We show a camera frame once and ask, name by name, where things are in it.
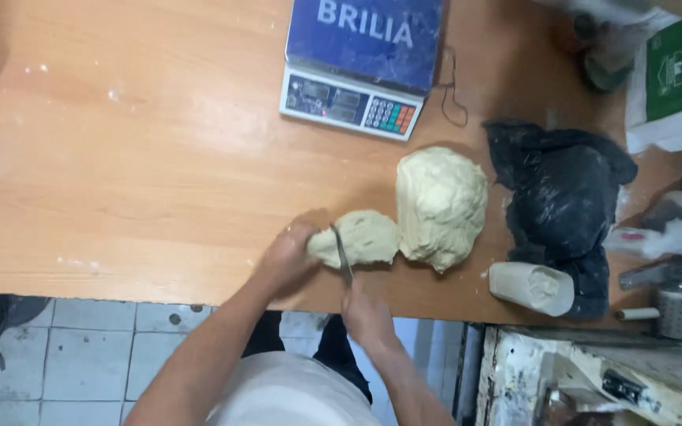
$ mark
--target black pants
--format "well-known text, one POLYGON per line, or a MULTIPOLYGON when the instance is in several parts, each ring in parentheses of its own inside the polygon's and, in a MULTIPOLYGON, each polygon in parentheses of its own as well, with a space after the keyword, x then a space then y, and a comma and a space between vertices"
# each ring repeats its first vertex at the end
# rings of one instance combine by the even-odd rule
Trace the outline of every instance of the black pants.
MULTIPOLYGON (((280 339, 280 318, 281 311, 266 311, 251 332, 249 342, 246 344, 241 358, 256 355, 258 353, 284 351, 283 341, 280 339)), ((357 361, 354 359, 352 347, 346 339, 346 325, 343 324, 341 315, 333 315, 323 330, 320 338, 320 345, 317 352, 312 357, 327 368, 341 374, 346 380, 352 382, 362 393, 365 394, 370 404, 373 403, 373 396, 367 385, 365 377, 357 368, 357 361)))

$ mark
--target scale keypad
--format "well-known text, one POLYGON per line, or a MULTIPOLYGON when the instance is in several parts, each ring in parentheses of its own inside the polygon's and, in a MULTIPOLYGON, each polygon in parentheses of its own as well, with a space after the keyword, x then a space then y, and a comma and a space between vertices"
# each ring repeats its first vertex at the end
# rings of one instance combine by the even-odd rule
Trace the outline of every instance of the scale keypad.
POLYGON ((367 113, 365 127, 405 134, 414 116, 415 107, 374 96, 367 113))

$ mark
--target knife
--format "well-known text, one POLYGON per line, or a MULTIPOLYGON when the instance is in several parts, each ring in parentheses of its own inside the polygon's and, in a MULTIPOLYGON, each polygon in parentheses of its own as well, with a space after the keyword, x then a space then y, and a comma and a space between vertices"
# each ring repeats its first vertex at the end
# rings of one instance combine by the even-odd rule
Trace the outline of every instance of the knife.
POLYGON ((336 234, 336 245, 339 247, 339 258, 341 259, 341 276, 343 277, 343 282, 347 287, 352 286, 352 281, 354 281, 354 275, 352 274, 352 267, 348 263, 346 258, 346 252, 343 249, 343 241, 341 241, 341 233, 336 228, 335 225, 330 224, 330 229, 334 230, 336 234))

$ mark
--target digital scale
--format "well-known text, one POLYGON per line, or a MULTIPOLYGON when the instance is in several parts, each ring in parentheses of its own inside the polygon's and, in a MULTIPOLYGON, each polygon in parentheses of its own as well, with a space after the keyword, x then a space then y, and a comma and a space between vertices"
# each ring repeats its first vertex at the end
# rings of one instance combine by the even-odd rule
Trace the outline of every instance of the digital scale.
POLYGON ((442 0, 294 0, 282 114, 407 140, 431 92, 442 0))

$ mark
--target wooden table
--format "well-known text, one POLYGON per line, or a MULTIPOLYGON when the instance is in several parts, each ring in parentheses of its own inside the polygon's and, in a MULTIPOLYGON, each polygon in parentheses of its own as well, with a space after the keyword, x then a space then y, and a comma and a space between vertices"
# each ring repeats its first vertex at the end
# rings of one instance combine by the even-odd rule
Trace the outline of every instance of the wooden table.
MULTIPOLYGON (((289 0, 0 0, 0 293, 218 305, 302 211, 395 218, 395 167, 413 150, 452 141, 493 181, 487 118, 624 140, 622 94, 586 92, 549 40, 549 13, 525 0, 446 10, 465 129, 442 116, 439 90, 408 143, 287 120, 277 107, 290 9, 289 0)), ((628 213, 682 174, 682 155, 637 161, 628 213)), ((545 318, 489 294, 487 269, 512 246, 507 196, 490 188, 472 254, 446 275, 401 257, 364 273, 393 314, 617 327, 611 316, 545 318)), ((614 285, 637 262, 610 261, 613 308, 643 305, 614 285)), ((337 311, 342 292, 322 271, 277 306, 337 311)))

